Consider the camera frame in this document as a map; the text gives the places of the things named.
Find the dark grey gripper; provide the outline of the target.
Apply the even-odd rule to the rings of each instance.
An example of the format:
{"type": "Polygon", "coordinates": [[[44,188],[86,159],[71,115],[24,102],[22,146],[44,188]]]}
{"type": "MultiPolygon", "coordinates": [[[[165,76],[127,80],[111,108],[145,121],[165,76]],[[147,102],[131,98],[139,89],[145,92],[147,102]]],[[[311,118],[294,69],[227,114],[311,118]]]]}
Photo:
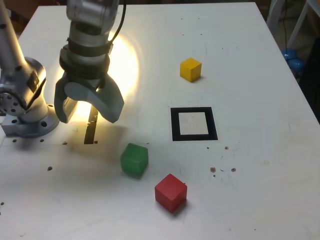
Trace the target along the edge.
{"type": "Polygon", "coordinates": [[[105,71],[65,69],[55,84],[54,93],[55,113],[62,123],[70,121],[77,101],[90,103],[111,123],[119,119],[124,106],[118,85],[105,71]]]}

